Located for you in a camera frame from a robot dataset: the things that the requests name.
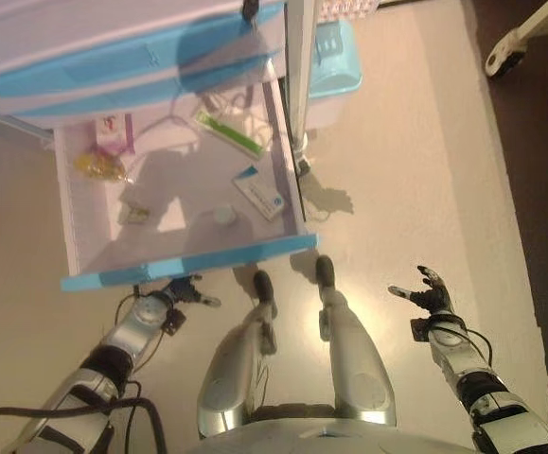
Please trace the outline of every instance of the caster wheel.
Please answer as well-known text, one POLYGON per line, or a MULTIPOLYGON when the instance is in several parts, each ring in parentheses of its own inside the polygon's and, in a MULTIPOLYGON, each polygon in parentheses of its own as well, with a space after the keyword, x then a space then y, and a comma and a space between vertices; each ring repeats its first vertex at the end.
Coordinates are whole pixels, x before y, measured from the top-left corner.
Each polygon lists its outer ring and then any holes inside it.
POLYGON ((486 75, 499 79, 520 63, 526 54, 526 43, 518 39, 517 30, 507 33, 492 49, 486 59, 486 75))

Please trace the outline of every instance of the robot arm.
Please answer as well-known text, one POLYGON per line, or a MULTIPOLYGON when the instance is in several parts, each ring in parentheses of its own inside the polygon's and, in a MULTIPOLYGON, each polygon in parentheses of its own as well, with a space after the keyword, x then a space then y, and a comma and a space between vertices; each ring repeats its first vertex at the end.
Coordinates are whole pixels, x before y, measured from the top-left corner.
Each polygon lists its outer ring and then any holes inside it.
MULTIPOLYGON (((191 285, 191 278, 172 280, 163 290, 138 296, 114 326, 45 402, 44 410, 68 410, 112 403, 124 394, 127 380, 145 356, 150 342, 163 331, 172 335, 185 321, 174 308, 180 301, 218 306, 191 285)), ((109 412, 30 421, 4 452, 107 452, 114 436, 109 412)))
POLYGON ((390 287, 394 295, 428 310, 428 319, 411 320, 415 341, 428 341, 433 361, 465 407, 474 428, 473 442, 485 453, 548 453, 548 425, 511 393, 477 346, 465 322, 454 314, 444 281, 418 267, 430 289, 412 292, 390 287))

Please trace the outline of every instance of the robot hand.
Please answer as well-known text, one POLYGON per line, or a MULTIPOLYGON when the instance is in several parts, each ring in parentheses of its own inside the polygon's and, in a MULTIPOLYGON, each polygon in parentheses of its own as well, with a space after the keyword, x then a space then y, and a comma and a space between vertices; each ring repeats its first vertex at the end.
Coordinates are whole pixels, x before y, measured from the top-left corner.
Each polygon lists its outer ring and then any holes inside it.
POLYGON ((426 276, 423 278, 423 282, 431 287, 431 289, 426 291, 410 291, 404 288, 391 286, 389 291, 400 298, 406 298, 407 300, 412 301, 423 309, 429 310, 432 314, 440 310, 446 310, 452 313, 451 297, 446 290, 446 285, 444 285, 442 278, 438 276, 435 271, 430 270, 427 267, 419 265, 417 268, 421 274, 426 276))

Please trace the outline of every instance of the white drawer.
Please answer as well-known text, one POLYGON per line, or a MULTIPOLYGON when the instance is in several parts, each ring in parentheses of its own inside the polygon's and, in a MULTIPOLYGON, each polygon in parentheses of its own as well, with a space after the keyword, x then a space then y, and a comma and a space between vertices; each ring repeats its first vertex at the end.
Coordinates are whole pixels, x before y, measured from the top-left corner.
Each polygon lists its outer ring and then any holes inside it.
POLYGON ((91 180, 74 168, 76 157, 95 143, 92 122, 55 130, 70 271, 64 290, 136 284, 316 246, 317 236, 304 225, 276 80, 184 96, 131 114, 135 155, 123 160, 133 183, 91 180), (263 157, 254 161, 198 126, 193 115, 205 102, 232 103, 247 131, 268 143, 263 157), (232 183, 250 165, 286 202, 272 221, 232 183), (148 220, 120 225, 120 198, 150 209, 148 220), (223 226, 213 209, 227 203, 238 217, 223 226))

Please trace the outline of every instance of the metal pole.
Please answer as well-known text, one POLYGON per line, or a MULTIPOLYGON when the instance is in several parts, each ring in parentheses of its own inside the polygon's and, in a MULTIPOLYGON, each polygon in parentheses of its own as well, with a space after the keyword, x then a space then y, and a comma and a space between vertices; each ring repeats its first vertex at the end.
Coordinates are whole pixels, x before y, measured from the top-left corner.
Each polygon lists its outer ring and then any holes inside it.
POLYGON ((303 159, 305 120, 309 101, 311 55, 320 0, 289 0, 286 6, 286 103, 292 152, 303 159))

